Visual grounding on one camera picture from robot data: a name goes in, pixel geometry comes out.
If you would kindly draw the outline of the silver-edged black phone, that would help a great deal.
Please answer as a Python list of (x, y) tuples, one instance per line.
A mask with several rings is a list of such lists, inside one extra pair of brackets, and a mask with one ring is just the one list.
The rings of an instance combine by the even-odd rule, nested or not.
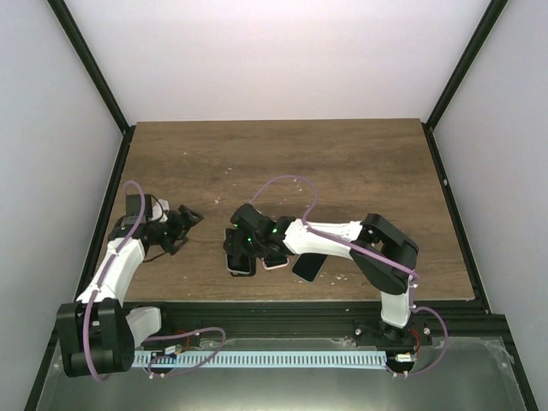
[(232, 277), (251, 277), (255, 274), (255, 262), (247, 256), (226, 256), (228, 273)]

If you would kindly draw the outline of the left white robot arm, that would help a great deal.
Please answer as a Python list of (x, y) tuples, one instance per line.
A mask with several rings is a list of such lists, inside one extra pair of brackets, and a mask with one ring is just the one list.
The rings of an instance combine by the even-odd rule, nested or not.
[(129, 194), (125, 213), (108, 235), (104, 259), (76, 301), (60, 306), (56, 328), (63, 370), (71, 378), (126, 372), (134, 351), (147, 338), (168, 344), (174, 323), (157, 307), (122, 310), (132, 278), (152, 247), (174, 255), (187, 241), (188, 231), (202, 221), (196, 211), (152, 194)]

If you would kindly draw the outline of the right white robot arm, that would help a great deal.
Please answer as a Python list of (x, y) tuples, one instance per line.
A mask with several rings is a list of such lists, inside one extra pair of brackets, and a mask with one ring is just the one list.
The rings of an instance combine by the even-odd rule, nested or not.
[(240, 206), (224, 231), (223, 250), (233, 277), (251, 277), (257, 262), (266, 270), (286, 266), (313, 282), (329, 257), (351, 260), (380, 293), (381, 337), (398, 345), (411, 334), (410, 289), (419, 248), (384, 217), (370, 213), (362, 221), (312, 223), (283, 216), (274, 220), (253, 205)]

